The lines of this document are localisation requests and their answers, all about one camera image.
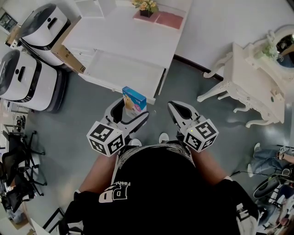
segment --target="carved table leg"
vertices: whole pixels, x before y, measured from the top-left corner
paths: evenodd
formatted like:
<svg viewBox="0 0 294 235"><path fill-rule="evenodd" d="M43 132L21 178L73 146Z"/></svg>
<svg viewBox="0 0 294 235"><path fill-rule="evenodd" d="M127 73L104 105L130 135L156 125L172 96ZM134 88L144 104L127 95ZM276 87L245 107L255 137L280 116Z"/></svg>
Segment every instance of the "carved table leg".
<svg viewBox="0 0 294 235"><path fill-rule="evenodd" d="M214 95L217 95L221 92L226 91L227 82L220 82L217 85L215 85L213 88L211 88L208 92L206 92L204 95L200 95L197 98L198 102L202 102L206 100L207 98L210 98Z"/></svg>
<svg viewBox="0 0 294 235"><path fill-rule="evenodd" d="M203 77L211 78L216 72L228 62L229 59L233 56L233 52L230 52L226 55L225 58L220 59L213 67L210 73L204 73Z"/></svg>
<svg viewBox="0 0 294 235"><path fill-rule="evenodd" d="M269 125L271 123L273 123L273 121L271 121L271 120L269 120L269 121L265 121L265 120L254 120L254 121L247 122L246 123L246 127L247 128L250 128L250 126L252 124L266 126L266 125Z"/></svg>
<svg viewBox="0 0 294 235"><path fill-rule="evenodd" d="M227 92L227 93L225 93L224 95L219 96L217 99L218 99L218 100L221 100L221 99L226 98L226 97L229 97L229 96L230 96L230 95L229 95L229 93Z"/></svg>
<svg viewBox="0 0 294 235"><path fill-rule="evenodd" d="M247 112L249 109L250 109L249 106L246 106L245 108L235 108L234 113L237 113L237 111Z"/></svg>

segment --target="cardboard box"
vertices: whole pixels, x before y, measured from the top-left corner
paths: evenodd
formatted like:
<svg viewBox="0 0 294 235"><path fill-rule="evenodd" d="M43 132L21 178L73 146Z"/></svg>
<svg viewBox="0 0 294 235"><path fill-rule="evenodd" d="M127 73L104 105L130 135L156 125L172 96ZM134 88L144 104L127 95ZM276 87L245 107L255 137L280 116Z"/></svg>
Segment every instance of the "cardboard box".
<svg viewBox="0 0 294 235"><path fill-rule="evenodd" d="M30 229L27 235L35 235L35 231Z"/></svg>
<svg viewBox="0 0 294 235"><path fill-rule="evenodd" d="M63 41L74 28L74 26L79 22L81 17L78 17L61 35L54 46L51 48L51 52L61 61L63 61L69 68L71 68L76 73L84 73L86 70L85 66L78 61L76 57L64 46Z"/></svg>
<svg viewBox="0 0 294 235"><path fill-rule="evenodd" d="M14 28L11 31L11 33L9 34L9 36L6 39L6 43L8 45L11 45L13 43L13 41L16 38L19 30L20 30L20 27L18 25L14 26Z"/></svg>
<svg viewBox="0 0 294 235"><path fill-rule="evenodd" d="M135 118L147 110L146 97L131 88L123 88L123 97L125 111L129 117Z"/></svg>

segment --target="blue box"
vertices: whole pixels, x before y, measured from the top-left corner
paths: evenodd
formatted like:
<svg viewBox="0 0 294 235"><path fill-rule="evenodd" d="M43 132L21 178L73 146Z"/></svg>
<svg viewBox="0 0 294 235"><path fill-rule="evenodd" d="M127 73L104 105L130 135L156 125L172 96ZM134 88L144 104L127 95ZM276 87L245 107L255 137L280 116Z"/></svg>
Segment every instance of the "blue box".
<svg viewBox="0 0 294 235"><path fill-rule="evenodd" d="M123 88L124 106L128 116L135 118L147 110L146 97L129 87Z"/></svg>

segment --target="pink paper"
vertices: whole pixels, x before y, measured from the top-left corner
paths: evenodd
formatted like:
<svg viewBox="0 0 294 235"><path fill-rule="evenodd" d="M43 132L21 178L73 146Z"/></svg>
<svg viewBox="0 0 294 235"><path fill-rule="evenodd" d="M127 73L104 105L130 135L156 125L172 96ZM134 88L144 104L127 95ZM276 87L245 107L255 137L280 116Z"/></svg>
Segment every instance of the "pink paper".
<svg viewBox="0 0 294 235"><path fill-rule="evenodd" d="M138 12L133 16L133 18L134 18L134 19L137 19L137 20L143 20L143 21L148 21L148 22L154 23L154 22L157 20L157 18L158 18L159 15L160 15L160 13L159 13L159 12L156 12L156 13L153 13L153 14L150 16L150 18L148 18L148 17L142 17L142 16L140 16L140 11L138 11Z"/></svg>
<svg viewBox="0 0 294 235"><path fill-rule="evenodd" d="M180 29L183 19L184 18L181 16L177 16L172 13L161 11L160 16L158 17L156 23L166 25L172 28Z"/></svg>

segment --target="shoe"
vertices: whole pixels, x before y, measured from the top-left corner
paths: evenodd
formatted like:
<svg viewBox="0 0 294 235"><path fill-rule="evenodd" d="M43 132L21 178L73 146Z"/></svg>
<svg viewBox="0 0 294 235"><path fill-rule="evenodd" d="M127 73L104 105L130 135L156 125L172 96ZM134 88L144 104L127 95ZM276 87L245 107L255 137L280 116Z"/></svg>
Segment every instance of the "shoe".
<svg viewBox="0 0 294 235"><path fill-rule="evenodd" d="M257 148L260 148L260 143L257 143L257 144L254 146L254 151L255 151Z"/></svg>
<svg viewBox="0 0 294 235"><path fill-rule="evenodd" d="M129 143L129 145L142 147L142 143L138 139L132 139L131 142Z"/></svg>
<svg viewBox="0 0 294 235"><path fill-rule="evenodd" d="M257 148L260 148L260 143L257 143L257 144L254 146L254 153L255 153L255 150L256 150Z"/></svg>
<svg viewBox="0 0 294 235"><path fill-rule="evenodd" d="M248 166L247 166L247 172L248 172L248 175L249 175L250 178L254 176L253 175L251 164L248 164Z"/></svg>
<svg viewBox="0 0 294 235"><path fill-rule="evenodd" d="M161 133L160 137L159 137L159 143L161 144L162 141L169 141L170 138L169 138L169 135L166 134L166 133Z"/></svg>

